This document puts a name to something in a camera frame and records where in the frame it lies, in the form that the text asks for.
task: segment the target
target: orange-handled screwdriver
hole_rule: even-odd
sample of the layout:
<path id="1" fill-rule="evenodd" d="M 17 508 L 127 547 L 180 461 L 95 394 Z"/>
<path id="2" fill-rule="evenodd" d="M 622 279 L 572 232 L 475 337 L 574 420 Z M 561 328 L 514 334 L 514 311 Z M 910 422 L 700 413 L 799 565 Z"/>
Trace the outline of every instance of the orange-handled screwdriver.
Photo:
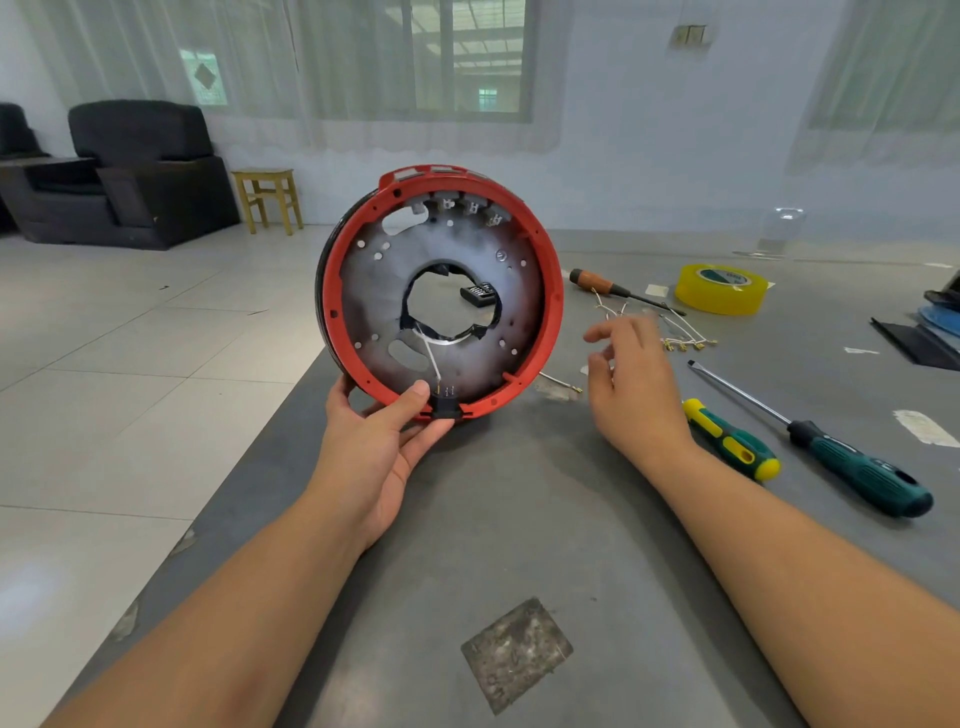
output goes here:
<path id="1" fill-rule="evenodd" d="M 642 296 L 638 296 L 636 293 L 631 293 L 622 285 L 617 285 L 612 283 L 607 279 L 600 278 L 595 273 L 590 271 L 584 271 L 580 268 L 574 268 L 570 271 L 570 282 L 576 283 L 585 291 L 590 293 L 596 292 L 601 296 L 619 296 L 622 299 L 637 299 L 638 301 L 643 301 L 650 305 L 654 305 L 657 308 L 662 308 L 667 311 L 673 311 L 674 313 L 685 316 L 686 314 L 683 311 L 677 310 L 676 308 L 671 308 L 666 303 L 660 303 L 659 301 L 651 301 L 650 299 L 645 299 Z"/>

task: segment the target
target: green and yellow screwdriver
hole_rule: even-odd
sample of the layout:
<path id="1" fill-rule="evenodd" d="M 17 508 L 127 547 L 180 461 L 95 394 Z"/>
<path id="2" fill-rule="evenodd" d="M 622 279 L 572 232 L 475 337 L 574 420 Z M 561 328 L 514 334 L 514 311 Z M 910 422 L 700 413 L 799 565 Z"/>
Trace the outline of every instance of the green and yellow screwdriver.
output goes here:
<path id="1" fill-rule="evenodd" d="M 780 461 L 757 437 L 714 415 L 700 400 L 685 400 L 684 414 L 731 468 L 757 482 L 777 477 Z"/>
<path id="2" fill-rule="evenodd" d="M 788 420 L 692 359 L 687 364 L 784 423 L 791 443 L 808 450 L 821 465 L 879 511 L 888 516 L 915 519 L 933 507 L 933 495 L 900 468 L 830 437 L 810 420 Z"/>

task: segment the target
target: tile floor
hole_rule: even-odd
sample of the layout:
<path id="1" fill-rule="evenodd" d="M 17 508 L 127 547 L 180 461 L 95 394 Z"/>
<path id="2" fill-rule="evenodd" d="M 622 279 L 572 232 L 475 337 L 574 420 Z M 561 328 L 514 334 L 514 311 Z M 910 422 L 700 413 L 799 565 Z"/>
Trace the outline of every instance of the tile floor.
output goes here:
<path id="1" fill-rule="evenodd" d="M 33 728 L 323 342 L 329 228 L 0 238 L 0 715 Z"/>

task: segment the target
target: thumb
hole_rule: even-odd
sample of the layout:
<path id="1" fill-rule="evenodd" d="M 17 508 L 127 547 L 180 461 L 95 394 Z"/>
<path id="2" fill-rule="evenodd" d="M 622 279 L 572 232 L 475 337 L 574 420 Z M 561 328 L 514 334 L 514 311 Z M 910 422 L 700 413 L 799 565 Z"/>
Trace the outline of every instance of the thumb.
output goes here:
<path id="1" fill-rule="evenodd" d="M 367 419 L 378 420 L 390 429 L 399 431 L 419 415 L 429 398 L 430 385 L 422 379 L 418 379 L 393 404 L 388 404 Z"/>
<path id="2" fill-rule="evenodd" d="M 589 366 L 587 394 L 590 404 L 597 405 L 613 396 L 613 377 L 610 364 L 602 353 L 594 352 L 587 358 Z"/>

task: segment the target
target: yellow tape roll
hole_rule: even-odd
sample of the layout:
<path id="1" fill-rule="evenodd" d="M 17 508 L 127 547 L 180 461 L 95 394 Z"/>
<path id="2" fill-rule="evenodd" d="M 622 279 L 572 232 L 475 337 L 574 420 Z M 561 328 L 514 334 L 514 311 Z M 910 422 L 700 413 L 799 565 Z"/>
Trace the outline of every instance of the yellow tape roll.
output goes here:
<path id="1" fill-rule="evenodd" d="M 693 308 L 726 316 L 757 313 L 767 295 L 767 280 L 726 265 L 685 265 L 673 295 Z"/>

